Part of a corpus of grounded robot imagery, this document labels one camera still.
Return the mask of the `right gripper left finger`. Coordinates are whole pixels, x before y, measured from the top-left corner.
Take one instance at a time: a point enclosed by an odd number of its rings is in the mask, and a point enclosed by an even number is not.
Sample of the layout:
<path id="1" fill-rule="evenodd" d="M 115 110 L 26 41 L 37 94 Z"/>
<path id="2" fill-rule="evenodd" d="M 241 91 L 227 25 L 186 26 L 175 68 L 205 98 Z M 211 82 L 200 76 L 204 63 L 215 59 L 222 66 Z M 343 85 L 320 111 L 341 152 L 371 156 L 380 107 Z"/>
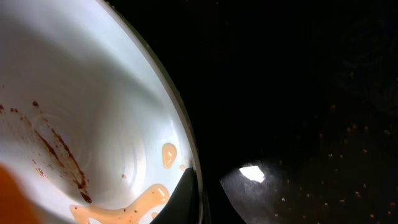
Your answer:
<path id="1" fill-rule="evenodd" d="M 197 224 L 199 195 L 197 175 L 187 168 L 162 211 L 150 224 Z"/>

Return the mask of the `light blue plate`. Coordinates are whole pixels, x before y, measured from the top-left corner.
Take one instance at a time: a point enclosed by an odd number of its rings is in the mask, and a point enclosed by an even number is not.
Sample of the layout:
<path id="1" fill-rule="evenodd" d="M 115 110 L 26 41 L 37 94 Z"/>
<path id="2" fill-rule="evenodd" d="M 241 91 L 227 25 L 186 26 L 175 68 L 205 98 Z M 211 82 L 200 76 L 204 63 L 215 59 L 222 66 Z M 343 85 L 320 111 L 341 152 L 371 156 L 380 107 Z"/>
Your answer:
<path id="1" fill-rule="evenodd" d="M 178 92 L 104 1 L 1 2 L 1 164 L 41 223 L 151 223 L 200 164 Z"/>

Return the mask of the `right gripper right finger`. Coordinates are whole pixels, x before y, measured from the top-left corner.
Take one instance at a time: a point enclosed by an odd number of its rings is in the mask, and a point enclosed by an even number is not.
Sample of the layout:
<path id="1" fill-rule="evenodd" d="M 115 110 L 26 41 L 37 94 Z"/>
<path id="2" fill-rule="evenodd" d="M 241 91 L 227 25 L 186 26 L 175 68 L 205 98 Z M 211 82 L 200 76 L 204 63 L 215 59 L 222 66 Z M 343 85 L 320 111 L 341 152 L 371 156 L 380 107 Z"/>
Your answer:
<path id="1" fill-rule="evenodd" d="M 205 182 L 205 217 L 204 223 L 245 224 L 246 222 L 233 208 L 218 180 Z"/>

